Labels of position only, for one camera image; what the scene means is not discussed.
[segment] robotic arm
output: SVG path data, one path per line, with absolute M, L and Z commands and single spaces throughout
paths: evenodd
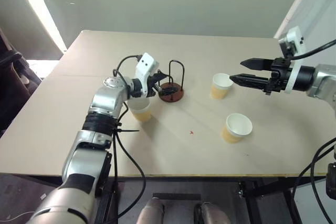
M 137 97 L 151 97 L 162 90 L 156 82 L 167 77 L 158 70 L 159 63 L 144 54 L 136 66 L 135 78 L 108 77 L 90 104 L 82 130 L 77 133 L 62 170 L 63 184 L 54 189 L 37 208 L 29 224 L 87 224 L 91 218 L 96 192 L 108 179 L 112 154 L 107 150 L 123 102 Z
M 309 56 L 333 46 L 336 40 L 320 47 L 322 49 L 302 54 L 303 38 L 298 33 L 298 28 L 293 28 L 284 38 L 280 39 L 284 58 L 274 60 L 251 58 L 240 63 L 251 70 L 271 71 L 269 79 L 245 73 L 230 76 L 230 79 L 243 87 L 261 89 L 267 95 L 281 90 L 286 93 L 290 93 L 292 89 L 304 91 L 309 97 L 329 103 L 336 116 L 336 66 L 323 64 L 315 68 L 301 66 L 301 59 L 305 57 L 304 55 Z M 334 146 L 334 158 L 336 159 L 336 145 Z M 336 199 L 336 163 L 328 166 L 326 191 L 330 198 Z

